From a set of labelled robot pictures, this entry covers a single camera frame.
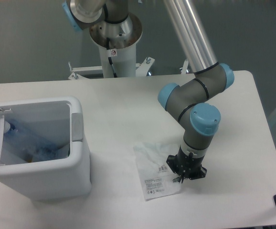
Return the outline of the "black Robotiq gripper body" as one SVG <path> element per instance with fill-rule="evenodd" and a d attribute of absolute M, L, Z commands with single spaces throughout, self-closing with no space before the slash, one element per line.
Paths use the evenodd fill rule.
<path fill-rule="evenodd" d="M 183 165 L 184 167 L 184 170 L 187 170 L 187 169 L 195 169 L 199 166 L 202 165 L 202 160 L 203 160 L 203 156 L 202 157 L 199 157 L 199 158 L 195 158 L 193 156 L 189 156 L 189 155 L 186 155 L 181 147 L 179 148 L 179 151 L 177 153 L 177 156 L 178 156 L 178 159 L 180 161 L 180 163 Z"/>

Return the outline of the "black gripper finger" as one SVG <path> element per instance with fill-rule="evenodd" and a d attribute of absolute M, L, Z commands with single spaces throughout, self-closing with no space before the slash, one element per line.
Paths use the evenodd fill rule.
<path fill-rule="evenodd" d="M 207 174 L 207 169 L 204 168 L 203 166 L 199 166 L 195 169 L 189 168 L 187 170 L 183 170 L 183 173 L 181 175 L 181 182 L 183 183 L 185 179 L 196 180 L 196 179 L 204 178 L 206 174 Z"/>
<path fill-rule="evenodd" d="M 169 155 L 166 160 L 168 166 L 174 174 L 178 175 L 178 178 L 175 180 L 184 180 L 185 179 L 185 170 L 183 165 L 180 163 L 178 156 Z"/>

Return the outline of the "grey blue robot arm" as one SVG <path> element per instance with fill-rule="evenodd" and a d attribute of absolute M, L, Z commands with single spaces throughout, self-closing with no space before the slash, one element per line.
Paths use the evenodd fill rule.
<path fill-rule="evenodd" d="M 176 181 L 182 182 L 206 176 L 202 160 L 221 120 L 219 110 L 208 100 L 233 84 L 234 73 L 228 65 L 217 61 L 190 0 L 166 0 L 164 5 L 194 74 L 188 83 L 169 83 L 158 94 L 164 110 L 184 128 L 178 153 L 166 160 L 177 174 Z M 105 78 L 135 76 L 135 54 L 126 58 L 120 54 L 135 47 L 142 25 L 129 12 L 126 0 L 67 0 L 62 7 L 75 30 L 89 29 L 99 47 Z"/>

